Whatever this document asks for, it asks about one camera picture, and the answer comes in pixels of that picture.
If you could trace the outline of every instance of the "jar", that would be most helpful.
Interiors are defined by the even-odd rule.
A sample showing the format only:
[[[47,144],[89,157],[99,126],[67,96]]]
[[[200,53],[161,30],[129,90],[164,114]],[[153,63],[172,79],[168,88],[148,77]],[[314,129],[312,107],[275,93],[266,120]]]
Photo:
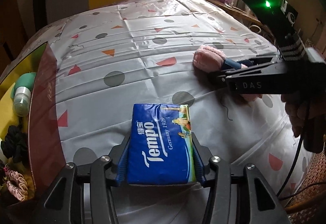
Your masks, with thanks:
[[[29,106],[31,104],[31,91],[25,87],[20,86],[16,89],[13,111],[19,117],[25,117],[29,113]]]

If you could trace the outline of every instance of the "screw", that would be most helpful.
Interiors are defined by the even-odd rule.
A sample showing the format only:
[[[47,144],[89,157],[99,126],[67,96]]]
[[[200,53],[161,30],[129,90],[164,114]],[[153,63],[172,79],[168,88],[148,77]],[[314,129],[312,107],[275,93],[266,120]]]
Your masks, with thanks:
[[[217,162],[220,162],[221,161],[221,158],[218,157],[218,156],[213,156],[213,157],[211,157],[211,161],[217,163]]]
[[[108,155],[104,155],[100,158],[102,162],[108,162],[110,160],[110,157]]]
[[[248,164],[248,165],[247,165],[247,169],[248,169],[248,170],[253,170],[253,169],[255,169],[255,168],[256,168],[256,166],[253,165],[253,164]]]
[[[67,169],[72,169],[72,168],[74,168],[74,163],[73,162],[68,162],[66,165],[65,165],[65,167],[67,168]]]

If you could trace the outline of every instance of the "blue tissue packaging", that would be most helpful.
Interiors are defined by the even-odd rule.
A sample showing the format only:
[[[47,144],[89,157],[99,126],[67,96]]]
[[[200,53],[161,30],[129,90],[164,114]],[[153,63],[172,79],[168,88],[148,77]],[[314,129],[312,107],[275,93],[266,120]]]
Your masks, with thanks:
[[[127,182],[196,182],[188,105],[134,104]]]

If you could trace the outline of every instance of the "pink towel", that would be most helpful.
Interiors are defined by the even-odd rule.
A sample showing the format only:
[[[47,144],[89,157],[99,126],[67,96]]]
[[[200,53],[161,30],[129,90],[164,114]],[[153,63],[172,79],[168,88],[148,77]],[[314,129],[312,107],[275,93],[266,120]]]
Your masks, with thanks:
[[[221,70],[226,55],[223,51],[215,49],[210,46],[201,45],[194,54],[193,64],[200,70],[211,73]],[[255,101],[258,97],[262,98],[261,94],[242,94],[241,95],[247,102]]]

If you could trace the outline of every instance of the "black cable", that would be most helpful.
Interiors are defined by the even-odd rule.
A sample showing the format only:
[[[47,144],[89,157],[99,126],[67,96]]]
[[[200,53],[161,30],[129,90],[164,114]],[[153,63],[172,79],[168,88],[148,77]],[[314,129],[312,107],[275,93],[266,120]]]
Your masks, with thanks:
[[[302,129],[302,132],[301,132],[301,136],[300,136],[300,140],[299,140],[299,144],[298,144],[298,148],[297,148],[297,151],[295,153],[295,156],[294,156],[294,160],[293,160],[293,163],[292,163],[292,166],[290,168],[290,171],[289,173],[287,174],[287,177],[282,185],[282,187],[280,188],[280,190],[278,191],[277,193],[277,196],[279,196],[281,194],[281,192],[283,191],[283,189],[285,188],[287,182],[289,181],[292,173],[293,173],[293,170],[294,170],[294,167],[298,161],[298,157],[299,157],[299,154],[300,154],[300,150],[301,150],[301,146],[302,146],[302,142],[304,140],[304,135],[305,135],[305,132],[306,132],[306,127],[307,127],[307,121],[308,121],[308,118],[309,118],[309,111],[310,110],[310,100],[308,100],[308,105],[307,105],[307,111],[306,111],[306,116],[304,118],[304,127]]]
[[[286,197],[282,197],[282,198],[280,198],[279,200],[286,200],[286,199],[292,198],[292,197],[294,197],[294,196],[297,196],[298,194],[300,194],[301,192],[303,192],[303,191],[306,190],[307,188],[312,187],[312,186],[317,186],[317,185],[326,185],[326,182],[317,182],[317,183],[313,183],[313,184],[308,185],[307,187],[303,188],[302,190],[296,192],[295,194],[290,195],[290,196],[286,196]]]

